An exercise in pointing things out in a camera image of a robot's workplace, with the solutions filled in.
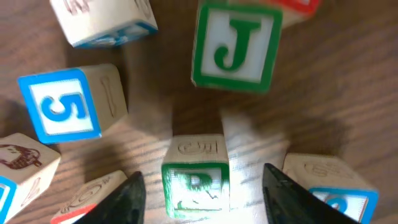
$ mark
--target green-bordered block face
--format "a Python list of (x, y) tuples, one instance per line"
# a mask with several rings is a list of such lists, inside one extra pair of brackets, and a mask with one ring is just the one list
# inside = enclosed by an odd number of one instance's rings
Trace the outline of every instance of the green-bordered block face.
[(229, 165), (163, 164), (167, 215), (204, 218), (229, 211)]
[(202, 5), (193, 82), (228, 90), (267, 91), (281, 24), (281, 11), (261, 5)]

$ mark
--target number 5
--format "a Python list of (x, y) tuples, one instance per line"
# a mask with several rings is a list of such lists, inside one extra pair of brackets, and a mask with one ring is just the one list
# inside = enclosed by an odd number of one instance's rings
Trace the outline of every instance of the number 5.
[(63, 95), (59, 101), (65, 108), (61, 113), (51, 110), (50, 106), (54, 102), (54, 99), (50, 96), (45, 97), (41, 104), (44, 116), (56, 122), (65, 121), (72, 115), (72, 105), (74, 104), (77, 107), (77, 118), (83, 119), (86, 117), (83, 97), (80, 94)]

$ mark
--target wood grain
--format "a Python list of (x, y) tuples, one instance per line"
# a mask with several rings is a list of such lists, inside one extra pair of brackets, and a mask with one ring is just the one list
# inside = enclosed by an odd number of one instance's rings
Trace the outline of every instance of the wood grain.
[(145, 223), (190, 223), (166, 216), (160, 164), (173, 129), (197, 132), (203, 120), (219, 122), (212, 114), (221, 115), (227, 139), (232, 211), (192, 222), (266, 223), (262, 165), (281, 166), (286, 151), (341, 156), (380, 190), (373, 223), (398, 222), (398, 1), (337, 0), (284, 30), (266, 95), (194, 88), (197, 2), (150, 2), (158, 34), (93, 50), (67, 44), (48, 1), (0, 2), (1, 136), (35, 138), (16, 83), (21, 75), (113, 63), (129, 108), (103, 138), (53, 146), (62, 161), (52, 185), (10, 223), (48, 223), (83, 183), (117, 169), (143, 172)]

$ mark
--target blue block face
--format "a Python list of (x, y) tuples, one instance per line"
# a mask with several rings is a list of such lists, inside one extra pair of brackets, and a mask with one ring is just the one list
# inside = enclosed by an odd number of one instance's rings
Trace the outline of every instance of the blue block face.
[(78, 44), (76, 47), (117, 46), (156, 32), (157, 29), (149, 23), (137, 22), (133, 25), (129, 24), (115, 31), (108, 32), (88, 42)]
[(80, 69), (20, 77), (18, 82), (42, 143), (101, 136), (88, 82)]
[(16, 190), (17, 184), (15, 182), (0, 176), (0, 223), (6, 221)]
[(309, 190), (318, 199), (357, 222), (370, 223), (379, 194), (372, 190), (317, 187)]

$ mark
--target alphabet block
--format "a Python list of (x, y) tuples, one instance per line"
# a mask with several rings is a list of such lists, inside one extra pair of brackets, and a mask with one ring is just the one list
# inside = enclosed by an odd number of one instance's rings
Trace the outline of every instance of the alphabet block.
[(198, 11), (196, 86), (265, 92), (271, 84), (282, 11), (264, 5), (204, 3)]
[(51, 219), (51, 224), (72, 224), (94, 209), (114, 189), (119, 187), (126, 175), (121, 170), (92, 180), (81, 187), (75, 196)]
[(283, 171), (314, 196), (360, 223), (369, 223), (379, 193), (334, 156), (289, 153)]
[(50, 0), (74, 47), (121, 45), (157, 32), (149, 0)]
[(23, 135), (0, 139), (0, 223), (6, 223), (51, 183), (60, 154)]
[(310, 18), (316, 13), (320, 0), (263, 0), (280, 7), (284, 12), (282, 27), (288, 27)]
[(167, 215), (203, 218), (229, 211), (229, 159), (221, 134), (175, 136), (162, 164)]
[(98, 138), (127, 114), (119, 72), (111, 64), (20, 77), (18, 82), (43, 143)]

